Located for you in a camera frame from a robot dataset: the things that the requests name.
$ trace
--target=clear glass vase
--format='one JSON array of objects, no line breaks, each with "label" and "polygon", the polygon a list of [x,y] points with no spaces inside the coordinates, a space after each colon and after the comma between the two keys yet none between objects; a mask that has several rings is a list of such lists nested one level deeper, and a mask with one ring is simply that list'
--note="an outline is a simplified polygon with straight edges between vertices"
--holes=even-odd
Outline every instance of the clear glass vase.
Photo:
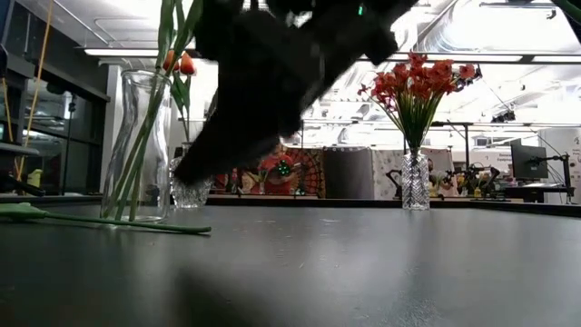
[{"label": "clear glass vase", "polygon": [[180,164],[183,156],[188,152],[190,144],[182,144],[182,155],[172,159],[170,166],[170,183],[172,186],[173,204],[176,209],[192,209],[204,206],[212,188],[213,179],[209,178],[195,185],[186,186],[173,177],[173,170]]},{"label": "clear glass vase", "polygon": [[170,209],[172,82],[161,74],[122,73],[123,121],[107,170],[101,216],[155,223]]},{"label": "clear glass vase", "polygon": [[407,210],[429,209],[428,158],[419,149],[410,149],[401,165],[401,201]]}]

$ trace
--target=window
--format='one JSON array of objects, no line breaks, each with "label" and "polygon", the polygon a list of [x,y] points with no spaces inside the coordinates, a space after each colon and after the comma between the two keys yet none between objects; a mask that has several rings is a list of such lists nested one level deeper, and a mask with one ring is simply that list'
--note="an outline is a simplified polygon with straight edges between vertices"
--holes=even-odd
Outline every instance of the window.
[{"label": "window", "polygon": [[31,131],[28,146],[38,150],[40,156],[26,157],[22,173],[23,181],[26,181],[26,176],[28,174],[40,170],[40,187],[44,189],[48,195],[58,195],[61,193],[61,186],[63,184],[66,140]]},{"label": "window", "polygon": [[[57,84],[40,82],[34,111],[36,80],[24,92],[23,138],[40,157],[25,160],[24,174],[42,171],[41,188],[48,194],[87,194],[99,191],[103,108]],[[26,131],[32,113],[31,131]]]}]

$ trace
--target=table surface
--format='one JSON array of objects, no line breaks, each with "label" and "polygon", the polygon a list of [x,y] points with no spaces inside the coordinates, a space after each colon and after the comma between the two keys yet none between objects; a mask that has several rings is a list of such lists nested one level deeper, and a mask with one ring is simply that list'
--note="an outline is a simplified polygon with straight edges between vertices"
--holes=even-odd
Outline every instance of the table surface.
[{"label": "table surface", "polygon": [[[54,208],[97,213],[96,207]],[[0,326],[579,326],[581,221],[205,207],[212,236],[0,223]]]}]

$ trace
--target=orange tulip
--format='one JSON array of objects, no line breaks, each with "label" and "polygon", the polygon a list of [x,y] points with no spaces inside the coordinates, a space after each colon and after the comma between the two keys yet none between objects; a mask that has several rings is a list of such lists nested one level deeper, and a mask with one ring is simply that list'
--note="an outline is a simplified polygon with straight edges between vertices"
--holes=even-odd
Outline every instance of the orange tulip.
[{"label": "orange tulip", "polygon": [[[165,61],[163,62],[163,69],[164,70],[168,70],[170,69],[170,64],[172,64],[173,61],[173,57],[175,56],[175,52],[173,50],[168,51],[167,56],[165,57]],[[179,70],[180,69],[180,64],[178,62],[175,62],[175,66],[173,67],[173,70]]]},{"label": "orange tulip", "polygon": [[196,68],[193,66],[193,59],[186,52],[182,55],[182,66],[180,68],[182,74],[193,75],[196,74]]}]

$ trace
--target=pipe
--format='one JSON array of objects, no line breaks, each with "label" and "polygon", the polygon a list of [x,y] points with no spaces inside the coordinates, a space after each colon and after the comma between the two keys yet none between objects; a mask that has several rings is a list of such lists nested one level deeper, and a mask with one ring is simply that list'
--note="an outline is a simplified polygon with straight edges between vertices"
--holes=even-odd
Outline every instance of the pipe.
[{"label": "pipe", "polygon": [[98,35],[93,28],[91,28],[89,25],[83,23],[83,21],[77,17],[75,14],[73,14],[70,10],[66,9],[64,7],[64,5],[61,5],[61,3],[59,3],[58,1],[54,0],[54,4],[58,5],[61,9],[63,9],[67,14],[69,14],[77,23],[79,23],[80,25],[82,25],[87,31],[91,32],[91,34],[93,34],[97,39],[99,39],[101,42],[105,43],[107,46],[109,46],[109,42],[107,42],[107,40],[105,40],[102,36]]}]

